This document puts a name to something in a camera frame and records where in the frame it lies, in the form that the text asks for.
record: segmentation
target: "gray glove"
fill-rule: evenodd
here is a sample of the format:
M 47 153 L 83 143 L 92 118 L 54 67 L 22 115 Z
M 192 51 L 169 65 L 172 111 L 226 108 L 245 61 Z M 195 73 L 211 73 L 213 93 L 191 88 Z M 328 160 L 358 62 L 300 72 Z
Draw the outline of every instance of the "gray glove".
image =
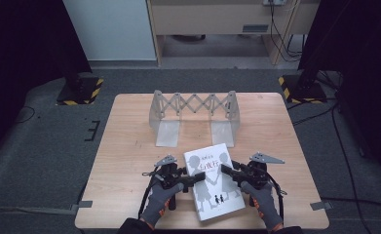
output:
M 148 205 L 140 217 L 148 224 L 152 225 L 154 229 L 156 222 L 164 214 L 172 195 L 183 190 L 183 188 L 184 185 L 178 183 L 174 187 L 165 190 L 157 179 L 157 182 L 151 187 L 150 196 L 148 197 Z
M 272 185 L 266 183 L 260 190 L 255 189 L 248 182 L 241 183 L 242 191 L 249 194 L 253 199 L 254 205 L 259 212 L 259 216 L 265 222 L 268 231 L 272 231 L 277 225 L 283 222 L 282 218 L 278 215 L 273 197 L 271 195 Z

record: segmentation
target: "sleeve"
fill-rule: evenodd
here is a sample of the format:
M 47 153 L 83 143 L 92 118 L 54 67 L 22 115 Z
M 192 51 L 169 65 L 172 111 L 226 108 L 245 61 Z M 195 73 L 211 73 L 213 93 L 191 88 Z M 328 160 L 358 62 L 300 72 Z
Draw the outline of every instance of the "sleeve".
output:
M 300 226 L 285 227 L 279 231 L 273 232 L 273 234 L 303 234 Z
M 117 234 L 150 234 L 153 232 L 147 223 L 135 218 L 127 218 Z

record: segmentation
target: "white book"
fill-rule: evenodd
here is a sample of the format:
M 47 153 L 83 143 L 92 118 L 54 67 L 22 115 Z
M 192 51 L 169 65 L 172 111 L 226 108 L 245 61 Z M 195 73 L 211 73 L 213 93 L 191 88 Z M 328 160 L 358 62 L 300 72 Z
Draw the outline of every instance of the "white book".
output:
M 205 172 L 206 179 L 194 184 L 193 195 L 199 220 L 231 213 L 245 207 L 237 182 L 220 170 L 224 164 L 233 169 L 226 144 L 201 148 L 184 153 L 187 174 Z

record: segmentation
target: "hazard stripe tape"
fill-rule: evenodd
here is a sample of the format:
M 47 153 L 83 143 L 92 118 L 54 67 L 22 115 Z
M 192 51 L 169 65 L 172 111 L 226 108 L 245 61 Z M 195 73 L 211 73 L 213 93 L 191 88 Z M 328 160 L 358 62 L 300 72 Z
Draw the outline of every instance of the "hazard stripe tape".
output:
M 288 103 L 324 103 L 322 100 L 314 98 L 292 98 L 284 77 L 279 77 L 279 84 L 282 87 L 282 91 Z
M 287 88 L 287 85 L 286 85 L 284 77 L 279 77 L 279 84 L 282 87 L 282 91 L 284 92 L 286 101 L 287 102 L 292 102 L 292 98 L 290 97 L 290 91 Z
M 90 99 L 85 99 L 85 100 L 81 100 L 81 101 L 69 99 L 69 100 L 65 100 L 65 101 L 58 101 L 57 105 L 77 105 L 77 104 L 91 104 L 91 103 L 93 103 L 96 99 L 96 96 L 98 96 L 98 93 L 99 93 L 99 90 L 101 89 L 101 85 L 102 85 L 103 81 L 104 81 L 104 79 L 101 79 L 101 78 L 96 81 L 95 88 L 94 88 L 93 93 L 91 94 Z
M 293 103 L 323 103 L 320 100 L 314 98 L 292 98 L 291 102 Z

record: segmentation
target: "white wall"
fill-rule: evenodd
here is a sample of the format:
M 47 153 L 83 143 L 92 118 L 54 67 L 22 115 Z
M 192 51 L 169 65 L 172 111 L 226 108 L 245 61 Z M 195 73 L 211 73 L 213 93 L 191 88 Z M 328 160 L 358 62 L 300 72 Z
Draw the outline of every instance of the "white wall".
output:
M 88 60 L 156 60 L 145 0 L 63 0 Z

